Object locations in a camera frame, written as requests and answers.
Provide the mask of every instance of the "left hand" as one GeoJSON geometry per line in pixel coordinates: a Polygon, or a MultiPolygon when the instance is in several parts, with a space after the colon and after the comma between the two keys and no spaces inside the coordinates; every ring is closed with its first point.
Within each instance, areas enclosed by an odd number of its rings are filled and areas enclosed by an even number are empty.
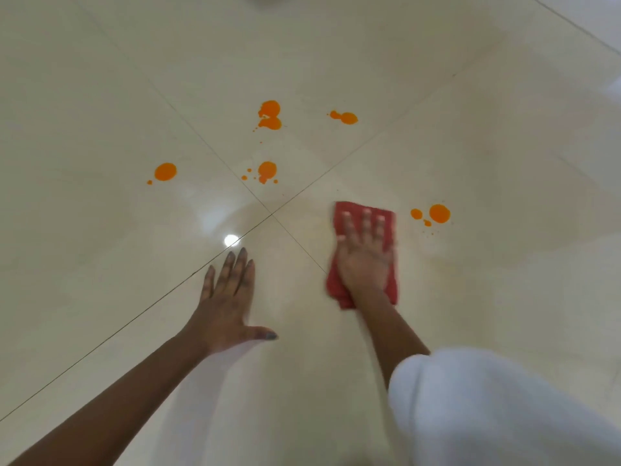
{"type": "Polygon", "coordinates": [[[201,300],[180,335],[199,344],[204,356],[223,352],[249,340],[276,340],[276,333],[266,327],[248,327],[244,315],[250,309],[255,289],[255,263],[246,263],[246,249],[237,261],[231,251],[224,261],[215,286],[215,268],[209,266],[202,287],[201,300]]]}

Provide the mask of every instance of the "white sleeve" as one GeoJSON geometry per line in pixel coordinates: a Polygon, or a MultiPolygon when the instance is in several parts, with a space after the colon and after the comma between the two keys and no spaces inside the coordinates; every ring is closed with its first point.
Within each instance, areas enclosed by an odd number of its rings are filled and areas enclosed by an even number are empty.
{"type": "Polygon", "coordinates": [[[388,400],[417,466],[621,464],[619,430],[491,352],[407,358],[388,400]]]}

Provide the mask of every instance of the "forearm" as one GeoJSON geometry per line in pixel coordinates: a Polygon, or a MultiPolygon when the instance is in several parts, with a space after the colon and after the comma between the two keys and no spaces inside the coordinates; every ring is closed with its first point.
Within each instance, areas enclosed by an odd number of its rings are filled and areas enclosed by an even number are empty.
{"type": "Polygon", "coordinates": [[[30,447],[12,466],[113,464],[203,355],[189,340],[171,338],[30,447]]]}
{"type": "Polygon", "coordinates": [[[397,365],[412,355],[428,355],[424,345],[383,291],[361,289],[353,300],[371,335],[386,388],[397,365]]]}

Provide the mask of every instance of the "tile floor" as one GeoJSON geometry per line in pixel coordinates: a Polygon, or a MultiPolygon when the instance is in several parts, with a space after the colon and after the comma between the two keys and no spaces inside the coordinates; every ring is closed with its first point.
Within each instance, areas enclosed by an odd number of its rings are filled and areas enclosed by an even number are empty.
{"type": "Polygon", "coordinates": [[[397,212],[399,310],[432,348],[492,349],[621,426],[621,58],[596,39],[534,0],[0,14],[0,463],[172,336],[228,235],[281,339],[208,359],[119,463],[401,463],[364,329],[323,292],[337,200],[397,212]],[[253,132],[270,99],[283,127],[253,132]],[[434,203],[448,223],[410,217],[434,203]]]}

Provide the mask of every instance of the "red rag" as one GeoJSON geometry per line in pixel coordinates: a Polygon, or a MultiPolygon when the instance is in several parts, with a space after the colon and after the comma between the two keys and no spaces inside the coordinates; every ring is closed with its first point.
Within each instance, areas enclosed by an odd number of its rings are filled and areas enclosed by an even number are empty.
{"type": "MultiPolygon", "coordinates": [[[[334,206],[334,216],[332,217],[332,223],[334,225],[334,231],[337,235],[345,234],[343,226],[343,213],[349,212],[352,215],[353,225],[357,231],[360,232],[362,226],[362,211],[365,209],[371,210],[371,225],[374,226],[378,216],[384,216],[386,224],[384,227],[384,250],[387,250],[392,246],[394,239],[394,224],[395,214],[392,211],[386,211],[385,209],[377,209],[375,207],[363,206],[356,203],[350,203],[348,201],[338,201],[334,206]]],[[[332,265],[330,266],[330,273],[328,273],[328,279],[325,282],[325,287],[328,290],[328,294],[338,301],[341,309],[355,309],[356,305],[353,302],[347,288],[343,285],[340,276],[338,276],[337,269],[337,255],[336,252],[332,257],[332,265]]],[[[397,280],[395,277],[394,262],[390,267],[390,273],[388,275],[388,283],[384,292],[390,299],[392,305],[397,304],[398,290],[397,280]]]]}

